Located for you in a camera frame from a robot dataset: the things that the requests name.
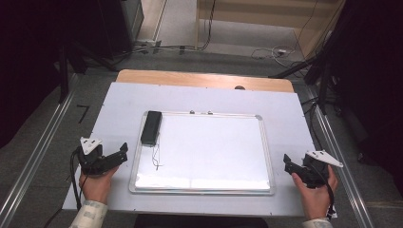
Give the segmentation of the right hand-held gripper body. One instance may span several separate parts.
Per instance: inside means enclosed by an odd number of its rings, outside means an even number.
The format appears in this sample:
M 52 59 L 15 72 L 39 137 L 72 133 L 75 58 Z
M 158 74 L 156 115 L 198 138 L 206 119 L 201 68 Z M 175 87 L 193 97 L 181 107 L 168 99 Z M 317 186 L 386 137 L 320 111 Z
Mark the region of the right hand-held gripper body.
M 325 150 L 305 153 L 303 166 L 306 168 L 306 172 L 302 180 L 308 188 L 317 188 L 327 182 L 329 179 L 328 165 L 342 167 L 343 163 Z

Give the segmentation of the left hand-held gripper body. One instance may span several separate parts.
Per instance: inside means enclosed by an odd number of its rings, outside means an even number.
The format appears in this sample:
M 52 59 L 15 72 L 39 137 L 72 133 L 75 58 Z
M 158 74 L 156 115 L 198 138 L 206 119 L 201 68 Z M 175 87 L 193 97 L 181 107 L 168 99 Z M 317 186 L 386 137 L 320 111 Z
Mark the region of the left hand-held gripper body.
M 99 176 L 110 170 L 107 166 L 107 159 L 103 155 L 101 139 L 90 139 L 82 137 L 78 147 L 78 160 L 81 170 L 88 176 Z

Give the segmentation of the black whiteboard eraser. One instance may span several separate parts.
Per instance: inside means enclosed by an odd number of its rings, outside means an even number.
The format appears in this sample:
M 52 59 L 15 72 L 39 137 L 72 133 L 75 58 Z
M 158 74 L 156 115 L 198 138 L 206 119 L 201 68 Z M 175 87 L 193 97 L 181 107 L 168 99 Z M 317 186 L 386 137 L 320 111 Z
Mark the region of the black whiteboard eraser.
M 162 117 L 163 114 L 161 111 L 149 110 L 147 112 L 141 136 L 142 144 L 154 146 L 157 143 Z

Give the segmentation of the person's left hand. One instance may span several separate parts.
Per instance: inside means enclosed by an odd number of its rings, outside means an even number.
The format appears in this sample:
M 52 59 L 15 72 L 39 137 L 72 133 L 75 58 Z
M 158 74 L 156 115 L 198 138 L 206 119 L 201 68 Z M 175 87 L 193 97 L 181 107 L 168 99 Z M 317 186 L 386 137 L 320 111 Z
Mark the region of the person's left hand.
M 118 169 L 119 167 L 114 167 L 102 176 L 97 177 L 87 177 L 82 173 L 79 179 L 79 186 L 84 193 L 85 199 L 107 204 L 112 177 Z

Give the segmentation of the person's right hand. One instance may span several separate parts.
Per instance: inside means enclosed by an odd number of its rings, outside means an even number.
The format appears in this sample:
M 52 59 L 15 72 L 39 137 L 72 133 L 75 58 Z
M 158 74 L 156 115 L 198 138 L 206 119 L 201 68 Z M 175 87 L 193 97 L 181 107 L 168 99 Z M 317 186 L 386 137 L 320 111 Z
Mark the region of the person's right hand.
M 298 174 L 292 174 L 293 182 L 301 194 L 304 215 L 308 220 L 324 219 L 331 206 L 331 198 L 326 185 L 316 189 L 305 186 Z

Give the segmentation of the white table cover board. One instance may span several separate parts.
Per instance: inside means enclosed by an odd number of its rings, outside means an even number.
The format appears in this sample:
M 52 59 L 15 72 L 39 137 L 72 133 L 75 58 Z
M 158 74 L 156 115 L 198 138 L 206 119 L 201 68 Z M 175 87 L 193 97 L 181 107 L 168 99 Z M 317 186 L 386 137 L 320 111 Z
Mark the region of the white table cover board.
M 147 112 L 260 115 L 264 121 L 276 184 L 273 195 L 133 194 L 129 181 Z M 92 130 L 111 154 L 127 143 L 127 161 L 112 180 L 114 211 L 183 215 L 300 217 L 300 195 L 284 171 L 284 154 L 301 162 L 314 145 L 298 96 L 289 92 L 114 83 Z

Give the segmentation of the silver framed whiteboard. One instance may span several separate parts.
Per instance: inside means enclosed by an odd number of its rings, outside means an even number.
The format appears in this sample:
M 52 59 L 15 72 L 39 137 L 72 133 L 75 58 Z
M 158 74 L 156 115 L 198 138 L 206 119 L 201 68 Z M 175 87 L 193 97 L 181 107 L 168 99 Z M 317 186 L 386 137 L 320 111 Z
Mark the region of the silver framed whiteboard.
M 129 191 L 273 195 L 276 184 L 262 117 L 165 111 L 156 144 L 138 142 Z

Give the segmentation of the black metal stand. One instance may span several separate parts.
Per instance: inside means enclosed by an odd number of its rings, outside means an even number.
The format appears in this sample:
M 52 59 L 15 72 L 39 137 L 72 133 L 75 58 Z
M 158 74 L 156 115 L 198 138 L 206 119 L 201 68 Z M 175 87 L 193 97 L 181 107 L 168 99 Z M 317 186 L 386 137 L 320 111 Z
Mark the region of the black metal stand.
M 76 73 L 86 72 L 86 62 L 84 56 L 89 57 L 101 66 L 107 68 L 110 71 L 116 71 L 117 68 L 111 63 L 104 60 L 102 57 L 95 54 L 93 51 L 84 47 L 76 41 L 66 41 L 59 47 L 59 74 L 60 74 L 60 98 L 61 104 L 69 93 L 69 83 L 67 74 L 67 64 L 71 64 L 73 70 Z
M 307 74 L 304 76 L 304 82 L 308 86 L 312 86 L 317 81 L 320 81 L 319 85 L 319 95 L 316 104 L 321 110 L 323 115 L 326 115 L 326 95 L 327 86 L 331 78 L 331 52 L 336 46 L 337 40 L 339 38 L 339 32 L 333 31 L 328 37 L 327 41 L 324 43 L 322 49 L 316 53 L 313 57 L 309 58 L 307 61 L 292 66 L 285 71 L 272 76 L 272 79 L 284 79 L 297 71 L 309 67 Z

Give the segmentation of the wooden table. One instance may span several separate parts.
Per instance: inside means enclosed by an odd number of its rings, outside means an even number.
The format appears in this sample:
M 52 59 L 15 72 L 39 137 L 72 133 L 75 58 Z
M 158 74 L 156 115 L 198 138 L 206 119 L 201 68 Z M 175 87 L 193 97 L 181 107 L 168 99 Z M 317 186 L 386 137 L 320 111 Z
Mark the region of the wooden table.
M 116 81 L 119 83 L 229 89 L 235 89 L 235 86 L 244 86 L 245 90 L 295 92 L 292 83 L 285 79 L 256 78 L 199 72 L 124 69 L 118 73 Z

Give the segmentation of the grey power strip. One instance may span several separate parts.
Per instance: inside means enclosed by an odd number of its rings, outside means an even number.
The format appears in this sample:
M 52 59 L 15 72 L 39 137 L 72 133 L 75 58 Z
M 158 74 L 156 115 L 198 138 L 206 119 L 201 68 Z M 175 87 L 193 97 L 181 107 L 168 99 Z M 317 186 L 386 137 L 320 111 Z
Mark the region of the grey power strip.
M 158 53 L 162 48 L 160 41 L 138 41 L 134 44 L 133 52 L 143 54 Z

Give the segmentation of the black cabinet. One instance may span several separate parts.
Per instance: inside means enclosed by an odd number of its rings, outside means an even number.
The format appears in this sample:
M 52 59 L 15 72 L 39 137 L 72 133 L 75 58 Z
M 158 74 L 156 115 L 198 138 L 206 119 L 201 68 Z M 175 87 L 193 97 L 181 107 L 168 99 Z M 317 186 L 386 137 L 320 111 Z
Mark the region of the black cabinet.
M 99 57 L 129 52 L 144 21 L 142 0 L 75 0 L 75 40 Z

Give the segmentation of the wooden shelf unit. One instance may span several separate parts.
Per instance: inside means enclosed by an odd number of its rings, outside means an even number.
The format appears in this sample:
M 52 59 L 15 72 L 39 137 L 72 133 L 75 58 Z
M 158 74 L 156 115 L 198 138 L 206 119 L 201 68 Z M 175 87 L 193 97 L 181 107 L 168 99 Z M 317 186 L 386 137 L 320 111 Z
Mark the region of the wooden shelf unit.
M 199 40 L 199 22 L 213 18 L 225 22 L 292 28 L 297 45 L 310 58 L 333 30 L 346 0 L 197 0 L 195 43 Z

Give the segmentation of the aluminium floor rail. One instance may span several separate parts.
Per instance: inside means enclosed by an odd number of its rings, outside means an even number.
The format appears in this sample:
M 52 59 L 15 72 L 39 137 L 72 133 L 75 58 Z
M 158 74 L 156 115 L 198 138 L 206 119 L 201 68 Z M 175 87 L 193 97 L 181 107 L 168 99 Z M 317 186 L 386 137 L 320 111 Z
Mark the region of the aluminium floor rail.
M 25 163 L 23 169 L 19 173 L 16 181 L 11 186 L 7 193 L 5 200 L 0 204 L 0 228 L 7 228 L 10 225 L 12 217 L 14 216 L 22 198 L 26 194 L 33 177 L 45 157 L 48 147 L 55 135 L 60 122 L 63 120 L 67 109 L 71 103 L 72 97 L 76 91 L 76 86 L 81 82 L 79 74 L 74 73 L 67 85 L 70 91 L 67 93 L 65 99 L 59 103 L 52 112 L 51 118 L 47 121 L 47 126 L 43 132 L 38 131 L 40 139 L 34 146 L 30 146 L 29 158 Z
M 347 195 L 349 205 L 355 215 L 359 228 L 374 228 L 373 220 L 365 205 L 365 202 L 360 194 L 355 178 L 352 175 L 349 164 L 346 162 L 339 143 L 336 139 L 336 134 L 329 122 L 329 111 L 323 115 L 316 101 L 318 100 L 318 92 L 312 87 L 305 88 L 307 97 L 311 102 L 311 108 L 308 111 L 310 130 L 314 136 L 314 144 L 316 148 L 325 149 L 332 156 L 335 156 L 344 164 L 343 168 L 338 168 L 336 171 L 342 183 L 342 187 Z

